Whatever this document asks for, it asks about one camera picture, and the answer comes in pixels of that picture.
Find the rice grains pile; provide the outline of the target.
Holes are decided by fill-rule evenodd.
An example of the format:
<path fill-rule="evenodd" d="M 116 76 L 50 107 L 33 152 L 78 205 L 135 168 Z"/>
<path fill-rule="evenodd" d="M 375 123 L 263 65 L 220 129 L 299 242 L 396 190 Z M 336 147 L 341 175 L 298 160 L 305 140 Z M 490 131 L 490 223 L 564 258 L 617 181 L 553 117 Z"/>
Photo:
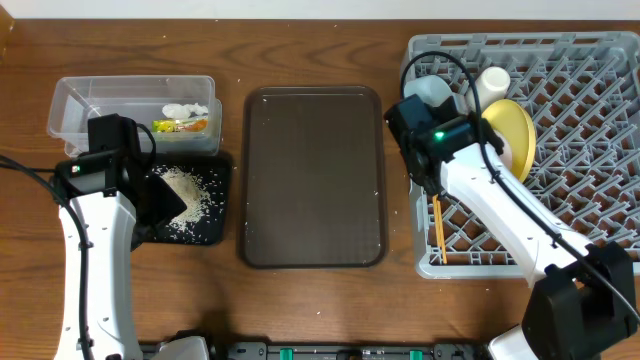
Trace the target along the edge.
<path fill-rule="evenodd" d="M 170 223 L 171 239 L 185 236 L 187 242 L 205 240 L 198 227 L 220 225 L 226 207 L 222 176 L 213 170 L 197 174 L 178 166 L 160 165 L 156 173 L 171 186 L 187 205 L 187 210 Z"/>

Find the light blue bowl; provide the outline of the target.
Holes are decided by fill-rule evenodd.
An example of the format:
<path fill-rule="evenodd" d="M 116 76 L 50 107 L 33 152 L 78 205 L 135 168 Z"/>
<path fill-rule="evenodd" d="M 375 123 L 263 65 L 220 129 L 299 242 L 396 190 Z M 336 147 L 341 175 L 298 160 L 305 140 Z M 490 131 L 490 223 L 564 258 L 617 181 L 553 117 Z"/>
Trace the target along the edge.
<path fill-rule="evenodd" d="M 423 103 L 431 107 L 439 107 L 453 94 L 447 82 L 439 76 L 428 75 L 407 82 L 403 96 L 417 95 Z"/>

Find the green snack wrapper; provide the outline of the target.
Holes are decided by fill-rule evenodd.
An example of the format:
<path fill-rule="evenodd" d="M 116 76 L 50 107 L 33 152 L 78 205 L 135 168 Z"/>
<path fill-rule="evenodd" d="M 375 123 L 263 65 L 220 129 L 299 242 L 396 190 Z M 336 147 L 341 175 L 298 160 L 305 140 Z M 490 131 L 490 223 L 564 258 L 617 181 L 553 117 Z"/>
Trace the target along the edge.
<path fill-rule="evenodd" d="M 156 120 L 152 124 L 154 133 L 201 132 L 208 125 L 206 118 Z"/>

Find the yellow plate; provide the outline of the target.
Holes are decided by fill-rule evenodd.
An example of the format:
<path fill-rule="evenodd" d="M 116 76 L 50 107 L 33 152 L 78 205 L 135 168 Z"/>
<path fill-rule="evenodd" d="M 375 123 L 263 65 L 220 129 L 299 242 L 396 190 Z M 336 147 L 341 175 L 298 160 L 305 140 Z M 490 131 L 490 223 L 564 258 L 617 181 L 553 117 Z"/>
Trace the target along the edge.
<path fill-rule="evenodd" d="M 492 129 L 501 132 L 513 152 L 511 173 L 521 183 L 530 173 L 536 152 L 536 130 L 530 115 L 515 101 L 502 99 L 483 113 Z"/>

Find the white tissue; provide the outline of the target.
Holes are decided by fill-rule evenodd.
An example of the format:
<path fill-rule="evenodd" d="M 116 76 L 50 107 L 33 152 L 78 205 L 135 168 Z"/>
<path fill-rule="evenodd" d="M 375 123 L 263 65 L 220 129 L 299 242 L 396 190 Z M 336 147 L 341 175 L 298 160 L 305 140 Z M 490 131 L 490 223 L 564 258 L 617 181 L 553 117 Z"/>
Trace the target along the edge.
<path fill-rule="evenodd" d="M 198 103 L 194 104 L 166 104 L 162 107 L 162 113 L 165 117 L 174 120 L 188 119 L 192 115 L 203 116 L 209 113 L 207 106 L 201 106 Z"/>

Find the small pale green cup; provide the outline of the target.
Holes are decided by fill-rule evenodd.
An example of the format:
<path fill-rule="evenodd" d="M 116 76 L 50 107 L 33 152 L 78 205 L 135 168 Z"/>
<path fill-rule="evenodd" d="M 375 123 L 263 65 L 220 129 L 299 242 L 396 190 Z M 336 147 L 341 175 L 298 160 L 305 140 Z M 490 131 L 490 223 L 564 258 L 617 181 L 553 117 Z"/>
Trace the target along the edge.
<path fill-rule="evenodd" d="M 506 96 L 510 85 L 509 73 L 501 67 L 488 67 L 475 79 L 480 108 L 486 110 L 491 104 Z"/>

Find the white bowl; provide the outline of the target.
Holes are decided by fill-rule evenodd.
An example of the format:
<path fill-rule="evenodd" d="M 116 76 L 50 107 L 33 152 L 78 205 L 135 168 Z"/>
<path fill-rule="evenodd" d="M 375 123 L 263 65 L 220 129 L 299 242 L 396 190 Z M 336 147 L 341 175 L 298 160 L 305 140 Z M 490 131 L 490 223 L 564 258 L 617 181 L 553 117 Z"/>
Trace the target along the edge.
<path fill-rule="evenodd" d="M 499 155 L 501 162 L 504 164 L 506 168 L 512 170 L 513 167 L 513 152 L 511 146 L 507 140 L 507 138 L 498 130 L 495 130 L 494 133 L 496 136 L 502 141 L 502 153 Z"/>

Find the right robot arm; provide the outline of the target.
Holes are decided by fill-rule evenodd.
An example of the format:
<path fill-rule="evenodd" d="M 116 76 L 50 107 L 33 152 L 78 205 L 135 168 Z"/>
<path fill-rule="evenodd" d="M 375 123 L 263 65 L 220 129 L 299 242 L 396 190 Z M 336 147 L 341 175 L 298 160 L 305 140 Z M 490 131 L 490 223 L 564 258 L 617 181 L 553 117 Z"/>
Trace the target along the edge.
<path fill-rule="evenodd" d="M 637 333 L 630 256 L 592 244 L 523 185 L 535 130 L 520 105 L 440 113 L 412 95 L 385 119 L 412 182 L 476 215 L 532 289 L 521 323 L 489 342 L 492 358 L 594 359 Z"/>

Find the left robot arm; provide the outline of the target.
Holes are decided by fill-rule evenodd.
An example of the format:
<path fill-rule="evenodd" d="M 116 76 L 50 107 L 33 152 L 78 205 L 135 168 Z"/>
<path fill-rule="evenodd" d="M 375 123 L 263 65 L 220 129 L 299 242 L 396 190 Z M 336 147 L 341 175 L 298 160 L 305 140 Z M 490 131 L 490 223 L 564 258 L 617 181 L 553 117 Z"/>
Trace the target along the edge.
<path fill-rule="evenodd" d="M 57 165 L 53 182 L 65 242 L 58 359 L 141 359 L 133 320 L 134 234 L 154 231 L 186 205 L 140 155 L 110 150 Z"/>

